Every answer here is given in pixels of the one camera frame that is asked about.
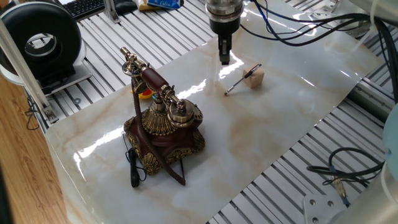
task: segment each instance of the white cable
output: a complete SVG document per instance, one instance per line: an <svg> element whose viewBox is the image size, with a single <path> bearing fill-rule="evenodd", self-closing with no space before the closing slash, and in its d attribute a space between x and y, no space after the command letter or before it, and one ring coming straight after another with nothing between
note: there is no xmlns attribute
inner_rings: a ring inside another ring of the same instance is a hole
<svg viewBox="0 0 398 224"><path fill-rule="evenodd" d="M374 23L374 13L376 12L376 6L379 0L373 0L372 2L372 7L371 7L371 27L369 28L369 31L359 40L359 42L355 45L355 47L351 50L352 52L358 49L358 47L365 42L365 40L373 33L377 32L377 27L376 24Z"/></svg>
<svg viewBox="0 0 398 224"><path fill-rule="evenodd" d="M387 162L384 163L383 168L381 170L381 187L383 188L384 193L386 194L388 200L393 203L398 208L397 200L391 195L390 191L388 190L387 183L386 183L386 169L387 169Z"/></svg>

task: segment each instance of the small wooden cube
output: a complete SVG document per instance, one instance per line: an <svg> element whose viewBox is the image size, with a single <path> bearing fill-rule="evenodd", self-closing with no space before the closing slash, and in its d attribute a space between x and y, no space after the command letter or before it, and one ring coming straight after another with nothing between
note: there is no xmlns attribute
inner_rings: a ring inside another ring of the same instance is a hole
<svg viewBox="0 0 398 224"><path fill-rule="evenodd" d="M243 70L242 77L245 76L245 74L247 74L250 71L250 69L254 68L254 66L256 66L256 65L245 68ZM260 67L260 68L257 68L257 70L254 71L251 76L249 76L248 78L245 78L243 81L246 83L246 85L248 87L254 88L256 86L261 85L263 78L264 78L264 71Z"/></svg>

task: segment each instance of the marble surface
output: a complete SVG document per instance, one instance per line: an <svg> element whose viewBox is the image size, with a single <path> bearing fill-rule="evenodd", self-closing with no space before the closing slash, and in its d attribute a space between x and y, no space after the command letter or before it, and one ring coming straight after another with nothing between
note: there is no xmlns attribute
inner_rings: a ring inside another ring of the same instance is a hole
<svg viewBox="0 0 398 224"><path fill-rule="evenodd" d="M279 0L269 1L269 7L308 18ZM275 17L271 21L276 32L302 26ZM253 4L246 6L242 24L271 36ZM325 31L317 29L300 40ZM217 41L212 39L158 69L175 85L178 97L196 103L204 115L199 130L206 147L184 159L186 186L161 170L138 189L131 187L122 137L123 123L134 116L130 86L57 122L46 138L69 219L72 223L205 223L381 63L363 46L352 52L356 43L334 33L305 47L289 47L240 29L233 36L227 67L219 63ZM257 63L265 71L262 85L251 90L241 83L225 97L243 70ZM141 101L143 109L148 105L149 101ZM178 164L173 167L179 172Z"/></svg>

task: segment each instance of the keyboard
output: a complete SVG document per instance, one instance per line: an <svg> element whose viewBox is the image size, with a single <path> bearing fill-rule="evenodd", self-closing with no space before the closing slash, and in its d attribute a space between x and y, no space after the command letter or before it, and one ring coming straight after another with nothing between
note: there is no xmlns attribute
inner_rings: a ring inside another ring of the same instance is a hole
<svg viewBox="0 0 398 224"><path fill-rule="evenodd" d="M105 8L103 0L76 0L62 6L75 20L89 16Z"/></svg>

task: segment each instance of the computer mouse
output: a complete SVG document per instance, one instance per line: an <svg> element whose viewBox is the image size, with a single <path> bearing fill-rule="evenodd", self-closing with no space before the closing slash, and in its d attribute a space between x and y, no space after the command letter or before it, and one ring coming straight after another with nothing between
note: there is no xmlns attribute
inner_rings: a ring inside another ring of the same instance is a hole
<svg viewBox="0 0 398 224"><path fill-rule="evenodd" d="M132 0L115 0L114 8L118 15L123 15L137 9L137 4Z"/></svg>

